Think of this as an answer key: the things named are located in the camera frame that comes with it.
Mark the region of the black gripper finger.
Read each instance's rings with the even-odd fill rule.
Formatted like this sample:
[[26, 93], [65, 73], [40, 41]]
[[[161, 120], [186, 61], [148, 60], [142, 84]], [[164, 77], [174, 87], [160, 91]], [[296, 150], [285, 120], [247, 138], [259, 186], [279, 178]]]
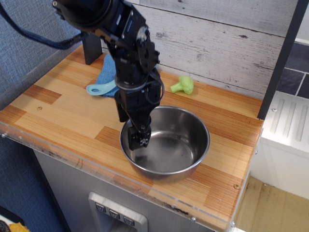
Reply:
[[150, 125], [142, 126], [140, 131], [140, 146], [147, 147], [151, 138], [151, 127]]
[[140, 145], [140, 134], [136, 130], [135, 127], [129, 127], [128, 128], [128, 145], [130, 150], [136, 150], [141, 147]]

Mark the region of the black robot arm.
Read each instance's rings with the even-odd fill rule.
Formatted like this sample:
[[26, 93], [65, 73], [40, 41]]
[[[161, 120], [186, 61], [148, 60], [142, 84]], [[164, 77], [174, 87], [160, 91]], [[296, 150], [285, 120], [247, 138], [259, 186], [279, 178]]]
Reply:
[[115, 62], [119, 119], [132, 123], [129, 148], [146, 147], [150, 113], [160, 104], [164, 85], [156, 69], [160, 53], [151, 42], [145, 18], [125, 0], [55, 0], [53, 7], [70, 25], [104, 40]]

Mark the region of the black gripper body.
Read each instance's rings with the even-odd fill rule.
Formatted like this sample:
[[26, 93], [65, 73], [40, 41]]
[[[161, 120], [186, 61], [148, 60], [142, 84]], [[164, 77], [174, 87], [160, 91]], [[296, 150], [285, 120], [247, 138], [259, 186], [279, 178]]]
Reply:
[[120, 122], [131, 120], [139, 132], [149, 130], [150, 113], [160, 104], [161, 84], [150, 82], [138, 91], [119, 89], [114, 95]]

